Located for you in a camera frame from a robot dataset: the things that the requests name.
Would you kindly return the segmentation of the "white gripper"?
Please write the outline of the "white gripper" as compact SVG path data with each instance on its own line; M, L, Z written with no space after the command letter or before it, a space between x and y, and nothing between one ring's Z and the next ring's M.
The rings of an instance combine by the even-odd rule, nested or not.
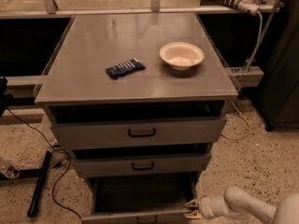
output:
M194 210L190 213L186 213L184 216L187 219L201 219L202 216L206 219L213 219L220 216L220 207L221 207L221 199L220 195L216 196L203 196L200 201L198 199L193 199L184 204L185 207L188 208L197 208L198 210Z

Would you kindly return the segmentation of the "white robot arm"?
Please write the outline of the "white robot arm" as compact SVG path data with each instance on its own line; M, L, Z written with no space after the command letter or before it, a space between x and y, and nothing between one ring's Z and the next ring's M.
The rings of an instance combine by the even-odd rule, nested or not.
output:
M234 220L255 217L263 224L299 224L299 193L286 195L277 206L254 198L239 187L230 187L222 195L203 196L185 203L192 208L185 213L187 219L214 219L226 217Z

